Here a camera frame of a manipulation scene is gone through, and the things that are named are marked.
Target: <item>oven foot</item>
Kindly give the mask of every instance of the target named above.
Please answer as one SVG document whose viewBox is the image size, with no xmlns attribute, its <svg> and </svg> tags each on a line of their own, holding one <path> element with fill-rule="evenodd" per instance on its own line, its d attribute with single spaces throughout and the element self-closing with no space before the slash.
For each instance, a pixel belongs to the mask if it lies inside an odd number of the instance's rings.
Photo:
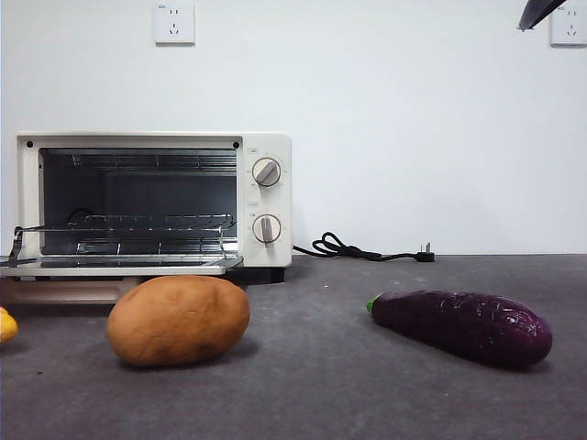
<svg viewBox="0 0 587 440">
<path fill-rule="evenodd" d="M 271 268 L 270 269 L 271 283 L 285 281 L 285 268 Z"/>
</svg>

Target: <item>oven knob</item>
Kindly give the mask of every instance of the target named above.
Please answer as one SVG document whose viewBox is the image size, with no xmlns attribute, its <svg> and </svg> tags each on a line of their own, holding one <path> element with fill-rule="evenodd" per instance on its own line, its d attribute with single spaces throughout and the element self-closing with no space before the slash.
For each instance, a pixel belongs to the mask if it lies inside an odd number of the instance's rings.
<svg viewBox="0 0 587 440">
<path fill-rule="evenodd" d="M 259 159 L 253 166 L 253 179 L 260 186 L 274 185 L 279 180 L 281 173 L 279 164 L 273 159 Z"/>
<path fill-rule="evenodd" d="M 261 215 L 253 223 L 253 234 L 263 243 L 271 243 L 279 238 L 282 224 L 273 215 Z"/>
</svg>

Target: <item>lemon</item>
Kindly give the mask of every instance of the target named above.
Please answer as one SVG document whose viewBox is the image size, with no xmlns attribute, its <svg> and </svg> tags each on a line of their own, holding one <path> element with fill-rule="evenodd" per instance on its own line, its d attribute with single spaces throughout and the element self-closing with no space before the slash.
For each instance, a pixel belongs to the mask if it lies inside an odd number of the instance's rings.
<svg viewBox="0 0 587 440">
<path fill-rule="evenodd" d="M 0 344 L 9 341 L 18 333 L 18 324 L 15 318 L 8 314 L 4 307 L 0 307 Z"/>
</svg>

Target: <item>brown potato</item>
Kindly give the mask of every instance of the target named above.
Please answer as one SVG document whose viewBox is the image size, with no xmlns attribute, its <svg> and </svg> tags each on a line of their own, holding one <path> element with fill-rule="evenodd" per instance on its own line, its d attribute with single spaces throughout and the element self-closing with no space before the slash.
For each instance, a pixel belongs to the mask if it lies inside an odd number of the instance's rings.
<svg viewBox="0 0 587 440">
<path fill-rule="evenodd" d="M 234 346 L 249 325 L 249 301 L 227 280 L 173 275 L 143 282 L 108 316 L 106 336 L 129 364 L 182 365 Z"/>
</svg>

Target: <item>white toaster oven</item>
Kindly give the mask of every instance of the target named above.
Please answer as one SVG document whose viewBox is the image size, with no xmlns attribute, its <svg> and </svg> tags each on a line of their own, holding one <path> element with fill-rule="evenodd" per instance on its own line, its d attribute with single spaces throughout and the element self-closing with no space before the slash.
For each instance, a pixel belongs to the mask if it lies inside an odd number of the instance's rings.
<svg viewBox="0 0 587 440">
<path fill-rule="evenodd" d="M 234 268 L 280 281 L 291 264 L 284 134 L 26 133 L 16 148 L 4 300 L 112 302 L 144 277 Z"/>
</svg>

